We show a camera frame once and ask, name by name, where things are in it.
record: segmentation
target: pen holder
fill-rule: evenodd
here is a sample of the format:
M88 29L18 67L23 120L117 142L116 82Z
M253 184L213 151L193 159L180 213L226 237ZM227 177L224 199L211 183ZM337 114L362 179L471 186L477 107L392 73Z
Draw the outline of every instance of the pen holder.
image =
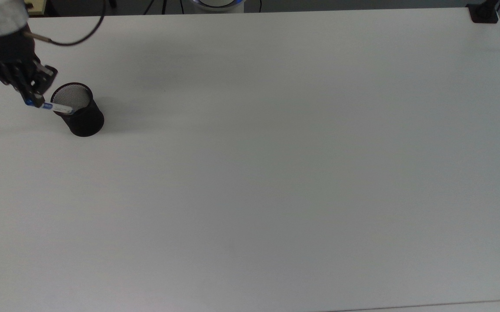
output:
M93 136L103 127L103 113L95 104L90 88L82 83L62 85L51 96L51 102L74 109L72 114L54 113L63 118L75 136Z

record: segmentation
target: black cable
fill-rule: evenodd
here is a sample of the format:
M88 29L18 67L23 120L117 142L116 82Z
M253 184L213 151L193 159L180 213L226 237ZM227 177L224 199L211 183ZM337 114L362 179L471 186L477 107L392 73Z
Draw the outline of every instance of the black cable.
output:
M151 1L149 2L149 5L147 6L146 10L144 11L144 14L142 14L142 15L147 14L147 12L149 11L149 8L151 8L151 5L153 4L153 2L154 2L154 1L155 1L155 0L151 0Z
M165 15L165 8L167 8L167 0L163 0L163 6L161 6L161 15Z
M95 34L95 32L98 30L99 26L101 25L101 22L103 22L103 18L105 17L105 9L106 8L107 8L107 0L103 0L103 10L101 10L101 16L99 17L99 21L95 25L94 29L92 29L92 31L89 34L87 34L84 38L82 38L78 41L75 41L75 42L67 42L67 43L53 41L53 40L48 38L47 42L51 43L51 44L55 44L56 46L71 47L71 46L75 46L77 44L81 44L84 41L87 41L93 34Z

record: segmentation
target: cable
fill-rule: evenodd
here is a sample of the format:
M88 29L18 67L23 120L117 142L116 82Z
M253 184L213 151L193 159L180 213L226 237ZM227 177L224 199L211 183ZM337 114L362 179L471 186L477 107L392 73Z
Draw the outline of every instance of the cable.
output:
M98 30L99 26L101 25L101 22L103 22L103 18L105 17L105 9L106 8L107 8L107 0L103 0L103 10L101 10L101 16L99 17L99 21L95 25L94 29L92 29L92 31L89 34L87 34L84 38L77 40L77 41L74 41L74 42L65 42L65 43L57 42L57 41L51 40L50 38L36 35L33 33L28 33L28 32L25 32L24 35L26 35L27 37L35 38L35 39L40 39L40 40L45 41L47 43L55 44L56 46L61 46L61 47L75 46L77 44L83 43L84 41L87 41L93 34L95 34L95 32Z
M151 1L149 2L149 4L147 5L146 10L144 11L144 14L142 14L142 15L147 14L147 12L149 11L149 8L151 8L151 5L153 4L153 2L154 2L154 1L155 1L155 0L151 0Z

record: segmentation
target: white table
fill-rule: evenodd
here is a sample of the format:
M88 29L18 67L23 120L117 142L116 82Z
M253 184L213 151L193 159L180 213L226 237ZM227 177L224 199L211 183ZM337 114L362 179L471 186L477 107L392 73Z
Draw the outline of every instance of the white table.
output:
M370 312L500 312L500 302L413 306L408 308L373 309Z
M106 123L77 138L0 85L0 312L500 300L500 23L110 16L36 52Z

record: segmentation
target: robotic hand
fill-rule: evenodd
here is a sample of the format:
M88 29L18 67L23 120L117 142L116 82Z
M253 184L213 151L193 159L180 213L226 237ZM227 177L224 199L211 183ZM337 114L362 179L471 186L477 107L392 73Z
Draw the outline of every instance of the robotic hand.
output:
M57 69L41 65L34 53L23 0L0 0L0 81L12 85L26 105L41 107Z

